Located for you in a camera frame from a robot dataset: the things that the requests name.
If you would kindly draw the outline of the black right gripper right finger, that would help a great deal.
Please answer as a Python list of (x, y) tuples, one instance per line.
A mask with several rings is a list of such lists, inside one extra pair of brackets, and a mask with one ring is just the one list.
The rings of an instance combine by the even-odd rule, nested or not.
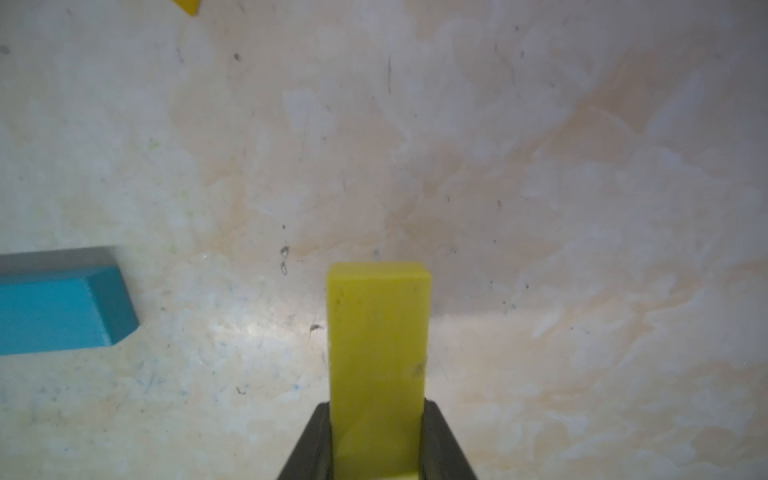
[(440, 408), (429, 399), (425, 400), (422, 416), (419, 478), (477, 480)]

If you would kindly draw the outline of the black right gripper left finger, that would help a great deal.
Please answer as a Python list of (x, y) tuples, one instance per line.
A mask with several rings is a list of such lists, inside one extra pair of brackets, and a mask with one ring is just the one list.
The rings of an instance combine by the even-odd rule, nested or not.
[(288, 456), (277, 480), (331, 480), (333, 478), (330, 405), (319, 403)]

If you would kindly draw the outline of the lime green long block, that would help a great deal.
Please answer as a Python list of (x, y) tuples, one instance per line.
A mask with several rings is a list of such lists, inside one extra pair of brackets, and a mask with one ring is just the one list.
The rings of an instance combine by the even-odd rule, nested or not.
[(432, 277), (419, 263), (337, 263), (326, 277), (334, 478), (416, 473)]

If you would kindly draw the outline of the teal long wooden block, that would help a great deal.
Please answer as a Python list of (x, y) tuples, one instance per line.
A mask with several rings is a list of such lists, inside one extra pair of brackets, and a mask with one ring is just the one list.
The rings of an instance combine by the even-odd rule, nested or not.
[(139, 325), (112, 247), (1, 256), (3, 356), (110, 347)]

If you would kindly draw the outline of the yellow small cube block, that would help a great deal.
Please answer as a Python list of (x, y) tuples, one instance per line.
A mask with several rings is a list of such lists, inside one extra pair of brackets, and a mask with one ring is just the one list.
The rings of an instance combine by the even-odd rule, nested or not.
[(173, 2), (191, 17), (195, 17), (198, 14), (201, 4), (201, 0), (173, 0)]

